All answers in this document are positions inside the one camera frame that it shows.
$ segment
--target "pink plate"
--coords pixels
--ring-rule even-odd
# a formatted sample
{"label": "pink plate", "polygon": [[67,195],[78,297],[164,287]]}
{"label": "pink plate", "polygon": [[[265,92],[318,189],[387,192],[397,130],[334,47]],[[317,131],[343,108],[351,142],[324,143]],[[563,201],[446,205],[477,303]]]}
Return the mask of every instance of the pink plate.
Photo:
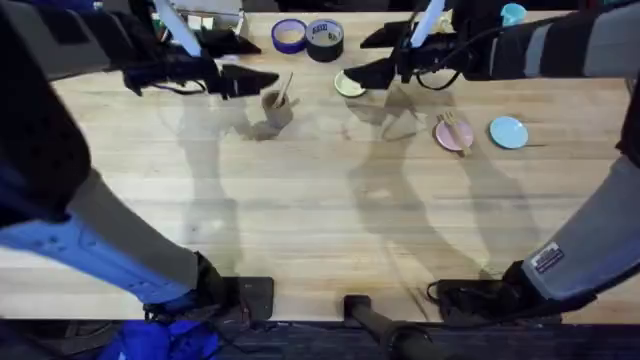
{"label": "pink plate", "polygon": [[[468,122],[463,120],[458,120],[458,129],[460,131],[460,135],[462,135],[464,142],[467,146],[471,146],[473,144],[473,129],[471,129],[471,125]],[[445,149],[451,151],[460,151],[462,148],[456,144],[456,140],[453,137],[453,134],[450,132],[449,126],[445,124],[444,121],[440,121],[438,125],[436,125],[435,131],[436,139]]]}

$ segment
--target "small yellow plate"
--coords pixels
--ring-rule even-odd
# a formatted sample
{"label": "small yellow plate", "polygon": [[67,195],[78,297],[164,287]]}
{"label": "small yellow plate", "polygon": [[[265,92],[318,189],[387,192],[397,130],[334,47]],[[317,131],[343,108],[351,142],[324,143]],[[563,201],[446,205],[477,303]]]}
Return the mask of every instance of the small yellow plate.
{"label": "small yellow plate", "polygon": [[363,89],[360,84],[349,79],[344,71],[340,71],[336,78],[333,80],[333,85],[336,87],[336,90],[340,93],[340,95],[344,97],[358,97],[362,96],[366,89]]}

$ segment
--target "butcher block table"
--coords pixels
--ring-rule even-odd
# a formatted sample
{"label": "butcher block table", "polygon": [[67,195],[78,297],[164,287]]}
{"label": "butcher block table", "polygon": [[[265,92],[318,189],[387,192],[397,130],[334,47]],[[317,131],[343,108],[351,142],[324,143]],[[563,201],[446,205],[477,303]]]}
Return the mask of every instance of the butcher block table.
{"label": "butcher block table", "polygon": [[[437,307],[421,295],[429,282],[500,277],[593,193],[619,156],[629,94],[621,79],[461,78],[442,92],[396,80],[387,92],[340,96],[333,85],[340,70],[389,54],[361,50],[360,42],[408,16],[249,14],[249,39],[263,53],[237,62],[294,72],[293,120],[279,133],[266,126],[259,96],[223,101],[146,89],[137,97],[119,73],[54,86],[112,190],[221,274],[273,277],[273,319],[338,320],[342,297],[358,293],[391,318],[437,322]],[[340,22],[343,55],[317,63],[304,52],[277,52],[271,27],[290,17]],[[442,84],[449,76],[426,80]],[[432,137],[446,111],[475,131],[468,158]],[[506,151],[489,140],[488,124],[503,115],[526,124],[527,147]],[[640,322],[638,285],[628,281],[565,322]],[[5,318],[143,316],[125,291],[7,249],[0,251],[0,293]]]}

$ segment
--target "light blue plate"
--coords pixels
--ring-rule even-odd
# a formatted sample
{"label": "light blue plate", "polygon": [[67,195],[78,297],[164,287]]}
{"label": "light blue plate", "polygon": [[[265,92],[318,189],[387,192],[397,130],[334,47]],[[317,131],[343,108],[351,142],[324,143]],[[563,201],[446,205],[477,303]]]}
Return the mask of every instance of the light blue plate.
{"label": "light blue plate", "polygon": [[496,144],[507,149],[520,149],[529,141],[529,131],[520,121],[508,116],[491,122],[489,133]]}

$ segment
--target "purple tape roll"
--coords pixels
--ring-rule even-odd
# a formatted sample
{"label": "purple tape roll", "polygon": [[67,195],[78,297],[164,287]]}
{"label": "purple tape roll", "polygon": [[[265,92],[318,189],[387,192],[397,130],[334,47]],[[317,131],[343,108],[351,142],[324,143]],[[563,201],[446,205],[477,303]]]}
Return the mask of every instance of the purple tape roll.
{"label": "purple tape roll", "polygon": [[306,31],[307,25],[298,19],[280,20],[271,28],[273,46],[284,54],[298,53],[304,50],[307,44],[304,35]]}

